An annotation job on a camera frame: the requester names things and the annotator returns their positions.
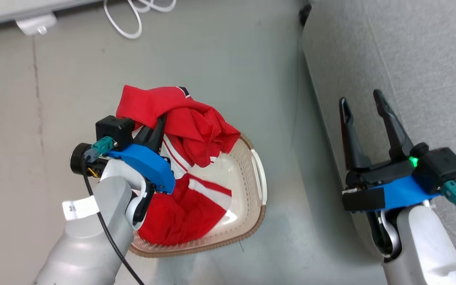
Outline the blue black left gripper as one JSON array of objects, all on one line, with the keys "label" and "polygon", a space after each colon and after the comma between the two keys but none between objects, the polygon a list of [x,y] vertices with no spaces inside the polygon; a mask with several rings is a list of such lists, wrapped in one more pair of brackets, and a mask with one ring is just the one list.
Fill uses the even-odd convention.
[{"label": "blue black left gripper", "polygon": [[157,118],[154,129],[142,126],[135,135],[135,144],[129,144],[117,151],[115,142],[81,143],[72,151],[69,166],[73,173],[83,174],[83,160],[87,159],[87,176],[100,178],[110,159],[118,159],[136,170],[146,181],[153,184],[156,191],[171,195],[175,188],[175,177],[170,163],[159,154],[165,133],[167,114]]}]

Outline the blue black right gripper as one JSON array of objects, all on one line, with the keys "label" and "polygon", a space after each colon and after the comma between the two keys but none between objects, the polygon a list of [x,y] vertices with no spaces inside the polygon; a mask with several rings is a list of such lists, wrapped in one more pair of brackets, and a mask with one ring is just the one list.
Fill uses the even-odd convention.
[{"label": "blue black right gripper", "polygon": [[398,209],[431,200],[439,193],[426,193],[413,179],[417,158],[409,158],[413,147],[382,91],[373,90],[378,115],[383,119],[390,145],[390,161],[371,164],[363,151],[354,118],[345,97],[340,99],[340,125],[346,170],[342,204],[348,212],[375,212]]}]

